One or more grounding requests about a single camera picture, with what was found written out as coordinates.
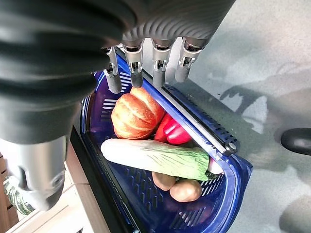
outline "potato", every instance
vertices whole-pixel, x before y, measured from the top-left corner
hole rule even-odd
[[[202,187],[199,182],[191,179],[180,180],[170,189],[171,197],[179,202],[197,200],[201,194]]]
[[[163,191],[168,191],[175,184],[175,176],[169,176],[162,173],[157,173],[152,171],[152,179],[154,180],[155,185],[162,189]]]

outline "green striped object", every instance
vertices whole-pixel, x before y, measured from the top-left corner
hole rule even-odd
[[[24,200],[18,190],[18,180],[13,176],[7,176],[3,182],[4,193],[9,197],[10,203],[23,215],[30,214],[34,208]]]

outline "wooden surface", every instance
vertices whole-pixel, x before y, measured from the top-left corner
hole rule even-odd
[[[0,154],[0,172],[4,172],[6,170],[4,157]]]
[[[0,172],[5,171],[4,158],[0,158]],[[3,179],[0,176],[0,233],[6,232],[10,228],[10,219],[7,210],[7,200],[4,194]]]
[[[5,179],[5,177],[8,175],[8,171],[6,170],[6,171],[4,171],[3,173],[2,173],[2,180],[4,181],[4,179]],[[10,203],[10,201],[9,201],[9,198],[8,198],[8,196],[7,195],[4,195],[4,198],[5,198],[5,201],[6,201],[6,207],[7,208],[9,208],[10,206],[11,206],[11,203]]]

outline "robot finger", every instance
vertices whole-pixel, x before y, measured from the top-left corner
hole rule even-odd
[[[122,90],[121,80],[118,73],[118,62],[114,47],[104,48],[104,51],[110,58],[110,63],[108,69],[104,70],[105,76],[107,77],[107,82],[109,90],[118,94]]]
[[[183,83],[189,76],[190,68],[205,47],[205,41],[194,38],[183,38],[175,79]]]
[[[171,48],[175,40],[153,39],[153,84],[161,88],[165,82],[165,71],[169,62]]]
[[[142,86],[142,47],[143,40],[123,41],[124,52],[131,71],[131,83],[135,88]]]

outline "black object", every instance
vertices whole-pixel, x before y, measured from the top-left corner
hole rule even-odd
[[[91,160],[88,151],[85,149],[84,144],[74,127],[71,132],[70,141],[110,232],[132,233],[134,230],[132,225],[128,224],[119,212],[107,185],[102,180],[100,172]]]
[[[285,131],[281,137],[281,144],[292,152],[311,155],[311,128]]]

